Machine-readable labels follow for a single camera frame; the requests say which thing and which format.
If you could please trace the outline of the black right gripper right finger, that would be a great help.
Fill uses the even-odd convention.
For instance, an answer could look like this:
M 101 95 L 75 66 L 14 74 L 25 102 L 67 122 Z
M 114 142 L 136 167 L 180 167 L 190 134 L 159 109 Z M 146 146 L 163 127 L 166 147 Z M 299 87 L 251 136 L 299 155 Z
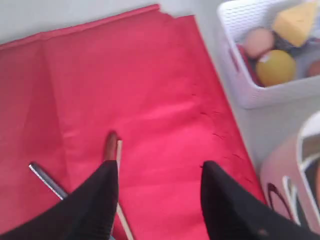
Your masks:
M 206 161 L 200 185 L 201 209 L 211 240 L 318 240 L 246 191 L 216 162 Z

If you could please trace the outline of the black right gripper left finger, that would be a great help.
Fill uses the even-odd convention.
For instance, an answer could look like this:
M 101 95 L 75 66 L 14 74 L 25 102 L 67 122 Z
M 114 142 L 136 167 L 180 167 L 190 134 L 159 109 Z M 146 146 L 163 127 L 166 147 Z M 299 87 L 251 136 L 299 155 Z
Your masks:
M 118 166 L 104 161 L 75 191 L 2 240 L 108 240 L 119 199 Z

